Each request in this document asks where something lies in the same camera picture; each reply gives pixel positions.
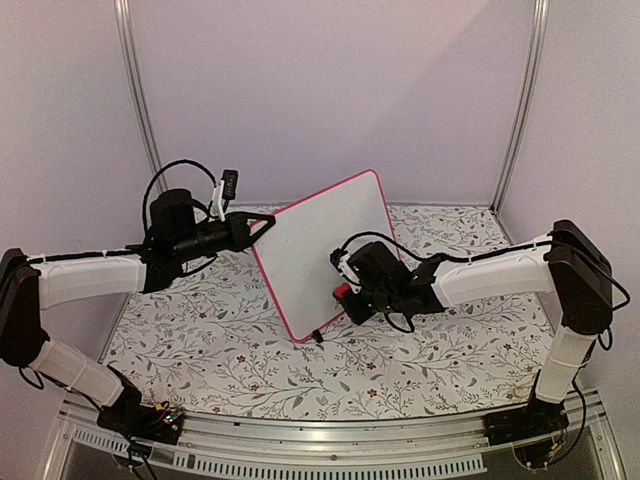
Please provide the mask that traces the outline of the pink framed whiteboard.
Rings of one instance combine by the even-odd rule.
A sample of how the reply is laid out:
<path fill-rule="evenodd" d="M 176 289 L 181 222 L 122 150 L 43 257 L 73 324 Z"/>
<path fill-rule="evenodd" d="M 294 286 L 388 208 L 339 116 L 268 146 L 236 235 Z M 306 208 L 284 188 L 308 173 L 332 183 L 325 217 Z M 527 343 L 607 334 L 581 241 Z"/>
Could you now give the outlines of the pink framed whiteboard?
<path fill-rule="evenodd" d="M 330 254 L 356 233 L 395 236 L 376 171 L 369 169 L 274 213 L 252 247 L 290 339 L 304 343 L 343 314 L 332 292 L 345 280 Z"/>

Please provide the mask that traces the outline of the red whiteboard eraser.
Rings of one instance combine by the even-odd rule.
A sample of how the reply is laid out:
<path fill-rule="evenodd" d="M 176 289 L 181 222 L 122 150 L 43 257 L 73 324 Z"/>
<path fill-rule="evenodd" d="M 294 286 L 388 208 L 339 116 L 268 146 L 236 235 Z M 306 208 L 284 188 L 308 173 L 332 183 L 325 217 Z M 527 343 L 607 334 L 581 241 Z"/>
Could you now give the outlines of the red whiteboard eraser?
<path fill-rule="evenodd" d="M 351 287 L 348 283 L 344 283 L 337 287 L 333 292 L 333 297 L 336 299 L 342 299 L 345 295 L 351 292 Z"/>

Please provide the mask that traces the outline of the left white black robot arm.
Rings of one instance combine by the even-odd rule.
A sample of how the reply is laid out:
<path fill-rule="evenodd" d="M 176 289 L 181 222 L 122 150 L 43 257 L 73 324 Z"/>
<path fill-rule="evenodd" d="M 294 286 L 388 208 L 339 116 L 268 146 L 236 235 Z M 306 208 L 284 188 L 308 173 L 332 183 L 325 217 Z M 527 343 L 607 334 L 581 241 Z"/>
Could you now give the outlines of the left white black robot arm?
<path fill-rule="evenodd" d="M 206 207 L 187 189 L 171 189 L 142 203 L 143 239 L 121 250 L 28 256 L 7 250 L 1 260 L 1 359 L 30 369 L 109 409 L 128 434 L 148 426 L 141 393 L 123 374 L 53 339 L 44 311 L 94 298 L 151 294 L 190 276 L 187 263 L 210 265 L 222 252 L 242 252 L 275 226 L 272 215 L 227 212 L 221 192 Z"/>

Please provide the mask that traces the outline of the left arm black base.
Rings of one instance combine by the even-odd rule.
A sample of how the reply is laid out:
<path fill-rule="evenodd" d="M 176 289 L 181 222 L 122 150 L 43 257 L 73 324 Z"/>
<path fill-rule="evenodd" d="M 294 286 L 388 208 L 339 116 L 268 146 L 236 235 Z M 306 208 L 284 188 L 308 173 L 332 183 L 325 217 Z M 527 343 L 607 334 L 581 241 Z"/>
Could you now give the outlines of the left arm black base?
<path fill-rule="evenodd" d="M 125 386 L 111 406 L 103 406 L 97 426 L 120 434 L 125 439 L 139 438 L 176 445 L 184 423 L 183 411 L 167 401 L 155 405 L 142 403 L 141 392 Z"/>

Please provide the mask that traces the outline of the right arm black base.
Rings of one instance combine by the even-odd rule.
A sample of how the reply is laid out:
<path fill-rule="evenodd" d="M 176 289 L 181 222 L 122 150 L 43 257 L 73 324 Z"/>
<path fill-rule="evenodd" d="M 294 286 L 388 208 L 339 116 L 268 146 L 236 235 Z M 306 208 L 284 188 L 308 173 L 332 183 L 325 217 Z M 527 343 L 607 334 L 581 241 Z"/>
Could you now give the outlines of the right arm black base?
<path fill-rule="evenodd" d="M 568 456 L 586 426 L 586 401 L 578 433 L 568 446 L 570 421 L 564 402 L 547 403 L 531 398 L 525 406 L 483 416 L 484 436 L 491 446 L 510 444 L 517 463 L 529 471 L 547 469 Z"/>

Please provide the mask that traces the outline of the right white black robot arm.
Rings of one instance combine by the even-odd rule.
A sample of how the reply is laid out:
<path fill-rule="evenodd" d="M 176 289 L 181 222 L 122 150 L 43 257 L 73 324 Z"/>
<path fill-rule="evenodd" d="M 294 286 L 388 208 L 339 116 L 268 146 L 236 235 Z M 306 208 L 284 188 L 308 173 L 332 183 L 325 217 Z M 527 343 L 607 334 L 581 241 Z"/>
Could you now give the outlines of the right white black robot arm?
<path fill-rule="evenodd" d="M 393 241 L 378 232 L 355 252 L 346 245 L 330 262 L 344 284 L 333 292 L 347 317 L 360 325 L 376 314 L 442 313 L 476 300 L 552 293 L 562 318 L 550 353 L 537 374 L 531 403 L 517 415 L 517 427 L 537 436 L 556 417 L 590 351 L 613 320 L 614 282 L 609 261 L 571 221 L 527 243 L 471 257 L 439 253 L 420 257 L 410 269 L 390 250 Z"/>

